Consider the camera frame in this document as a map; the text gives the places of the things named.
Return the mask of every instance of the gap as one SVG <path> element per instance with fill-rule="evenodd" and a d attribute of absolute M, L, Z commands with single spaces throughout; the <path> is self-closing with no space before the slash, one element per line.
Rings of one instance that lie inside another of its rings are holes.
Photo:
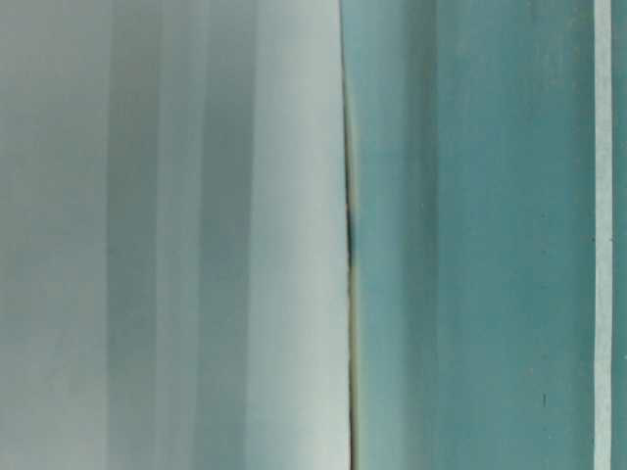
<path fill-rule="evenodd" d="M 595 444 L 594 469 L 611 467 L 613 168 L 611 0 L 595 0 Z"/>
<path fill-rule="evenodd" d="M 353 165 L 353 146 L 351 134 L 351 116 L 348 98 L 346 74 L 346 55 L 344 39 L 344 21 L 342 16 L 342 0 L 338 0 L 340 28 L 340 60 L 342 73 L 342 111 L 344 125 L 344 177 L 346 196 L 346 241 L 348 257 L 348 335 L 349 335 L 349 458 L 350 469 L 359 468 L 358 440 L 358 333 L 356 306 L 356 269 L 355 269 L 355 219 L 356 175 Z"/>

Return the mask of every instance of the teal painted wall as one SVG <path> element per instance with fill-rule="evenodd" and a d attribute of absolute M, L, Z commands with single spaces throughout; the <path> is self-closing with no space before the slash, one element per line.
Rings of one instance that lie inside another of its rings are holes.
<path fill-rule="evenodd" d="M 358 468 L 590 469 L 593 3 L 343 22 Z"/>
<path fill-rule="evenodd" d="M 612 470 L 627 469 L 627 4 L 612 2 L 614 110 L 614 351 Z"/>

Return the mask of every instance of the teal surface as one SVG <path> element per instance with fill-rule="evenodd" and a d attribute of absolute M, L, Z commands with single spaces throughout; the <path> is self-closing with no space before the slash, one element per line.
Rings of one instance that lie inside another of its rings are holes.
<path fill-rule="evenodd" d="M 592 468 L 593 3 L 342 13 L 358 468 Z"/>
<path fill-rule="evenodd" d="M 614 109 L 614 351 L 612 470 L 627 469 L 627 3 L 612 2 Z"/>

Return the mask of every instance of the vertical fold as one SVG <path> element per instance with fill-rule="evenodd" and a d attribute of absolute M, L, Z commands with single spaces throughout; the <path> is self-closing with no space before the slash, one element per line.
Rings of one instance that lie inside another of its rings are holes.
<path fill-rule="evenodd" d="M 258 0 L 207 16 L 194 467 L 243 470 Z"/>
<path fill-rule="evenodd" d="M 116 0 L 109 115 L 110 470 L 153 469 L 161 0 Z"/>

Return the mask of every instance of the vertical white line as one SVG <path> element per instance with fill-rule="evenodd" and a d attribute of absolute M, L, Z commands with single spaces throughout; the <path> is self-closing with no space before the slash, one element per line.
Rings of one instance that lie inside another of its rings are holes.
<path fill-rule="evenodd" d="M 612 93 L 611 0 L 595 0 L 595 470 L 611 466 Z"/>

